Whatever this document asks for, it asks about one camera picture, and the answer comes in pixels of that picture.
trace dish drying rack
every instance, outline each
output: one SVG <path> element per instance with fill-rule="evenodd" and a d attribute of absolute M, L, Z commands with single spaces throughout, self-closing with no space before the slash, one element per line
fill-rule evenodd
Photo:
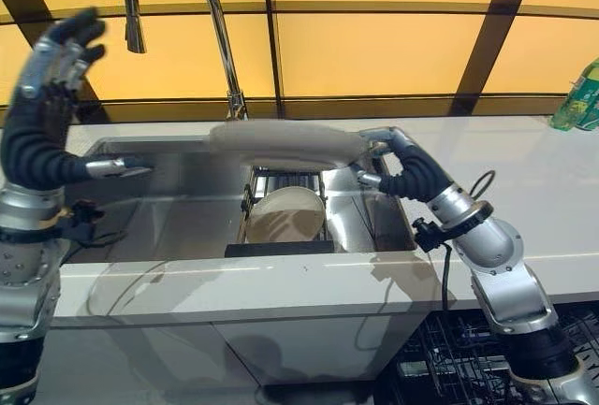
<path fill-rule="evenodd" d="M 556 309 L 575 353 L 599 387 L 599 302 Z M 501 353 L 482 312 L 431 313 L 387 367 L 387 382 L 392 384 L 395 398 L 384 403 L 528 403 L 512 384 Z"/>
<path fill-rule="evenodd" d="M 315 192 L 327 209 L 325 196 L 325 183 L 320 171 L 280 171 L 260 166 L 253 166 L 250 178 L 243 188 L 241 200 L 240 230 L 237 234 L 237 244 L 246 243 L 247 223 L 252 213 L 252 208 L 269 193 L 285 187 L 304 187 Z M 330 240 L 327 228 L 327 217 L 314 238 L 316 241 Z"/>

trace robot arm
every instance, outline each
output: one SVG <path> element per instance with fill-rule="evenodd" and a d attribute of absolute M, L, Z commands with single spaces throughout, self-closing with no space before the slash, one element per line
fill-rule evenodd
<path fill-rule="evenodd" d="M 147 171 L 136 157 L 78 157 L 65 151 L 80 78 L 104 54 L 86 48 L 104 32 L 95 9 L 59 22 L 36 43 L 10 100 L 0 160 L 0 403 L 29 403 L 60 295 L 69 243 L 90 240 L 101 212 L 63 209 L 66 184 Z"/>
<path fill-rule="evenodd" d="M 416 220 L 416 242 L 425 251 L 453 240 L 470 268 L 472 286 L 492 331 L 498 335 L 519 391 L 540 404 L 599 404 L 599 392 L 558 326 L 558 316 L 523 260 L 522 238 L 491 216 L 487 201 L 474 201 L 401 129 L 361 135 L 382 155 L 394 152 L 401 175 L 380 177 L 354 166 L 361 183 L 427 204 L 441 226 Z"/>

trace plastic bottle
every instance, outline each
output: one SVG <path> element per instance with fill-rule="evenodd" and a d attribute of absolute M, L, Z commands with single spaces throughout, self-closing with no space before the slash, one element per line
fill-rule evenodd
<path fill-rule="evenodd" d="M 584 119 L 599 96 L 599 59 L 583 71 L 565 101 L 551 117 L 551 127 L 568 131 Z"/>
<path fill-rule="evenodd" d="M 587 113 L 577 123 L 577 128 L 583 131 L 592 131 L 599 126 L 599 95 L 595 101 L 587 108 Z"/>

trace stainless steel sink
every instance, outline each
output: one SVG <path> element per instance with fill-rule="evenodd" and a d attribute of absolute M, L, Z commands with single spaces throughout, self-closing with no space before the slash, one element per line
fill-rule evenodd
<path fill-rule="evenodd" d="M 131 137 L 99 140 L 88 154 L 134 153 L 154 164 L 151 173 L 88 181 L 66 188 L 66 203 L 93 200 L 106 216 L 96 234 L 125 230 L 106 248 L 77 252 L 69 263 L 189 260 L 225 255 L 241 226 L 244 186 L 252 169 L 210 152 L 202 137 Z M 362 161 L 379 172 L 379 161 Z M 349 168 L 322 173 L 327 225 L 334 252 L 414 248 L 397 200 L 363 191 Z"/>

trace countertop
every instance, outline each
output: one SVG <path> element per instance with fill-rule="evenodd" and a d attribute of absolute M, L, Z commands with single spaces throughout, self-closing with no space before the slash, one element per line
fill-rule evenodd
<path fill-rule="evenodd" d="M 345 130 L 399 126 L 469 189 L 486 170 L 494 216 L 523 236 L 525 259 L 556 302 L 599 297 L 599 136 L 551 129 L 543 117 L 319 121 Z M 218 123 L 72 126 L 67 149 L 101 137 L 205 135 Z M 401 171 L 386 156 L 392 173 Z M 403 201 L 408 220 L 431 214 Z M 438 309 L 443 252 L 335 253 L 62 268 L 57 325 L 237 321 Z M 476 307 L 468 269 L 453 258 L 453 307 Z"/>

